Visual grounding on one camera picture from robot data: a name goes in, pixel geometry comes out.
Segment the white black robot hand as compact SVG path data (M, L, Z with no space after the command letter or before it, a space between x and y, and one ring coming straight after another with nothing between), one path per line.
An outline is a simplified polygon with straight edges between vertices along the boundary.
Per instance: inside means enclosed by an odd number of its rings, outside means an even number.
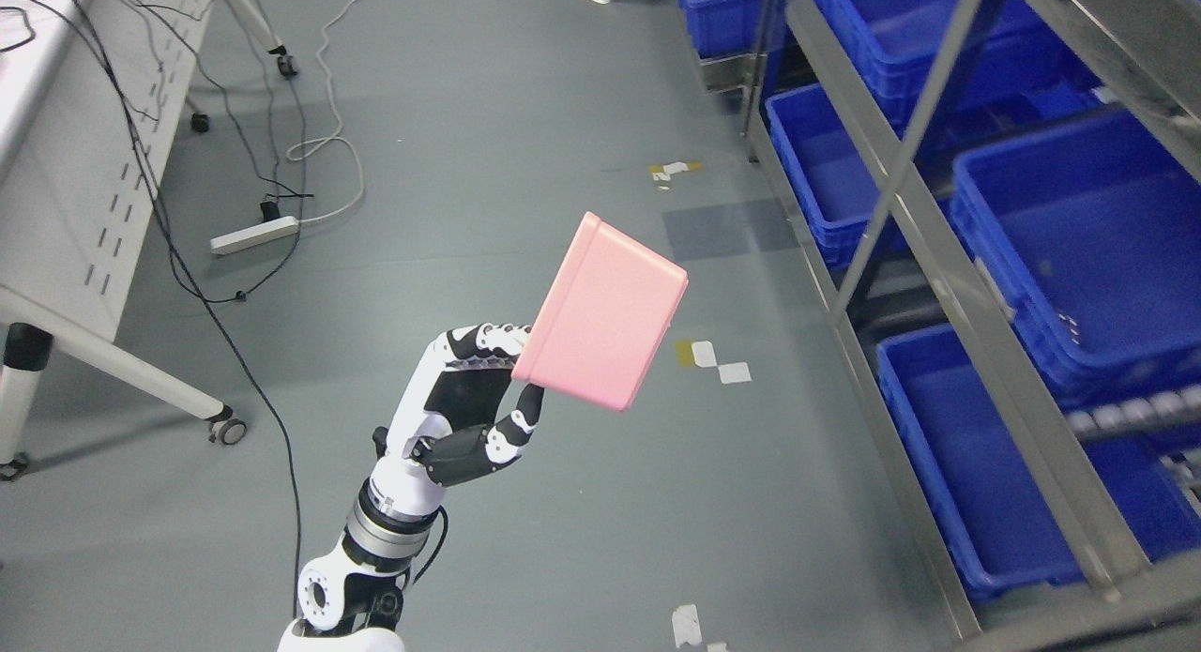
M464 325L428 345L369 477L369 497L392 518L424 518L446 487L502 471L522 457L540 421L544 388L527 384L498 409L528 342L528 325Z

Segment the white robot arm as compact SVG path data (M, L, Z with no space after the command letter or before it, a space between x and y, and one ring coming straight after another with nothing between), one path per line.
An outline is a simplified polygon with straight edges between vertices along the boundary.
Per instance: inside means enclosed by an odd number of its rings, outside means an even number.
M277 650L404 651L404 590L424 574L412 563L436 520L447 522L446 508L423 516L396 512L364 481L334 549L297 578L300 614L283 628Z

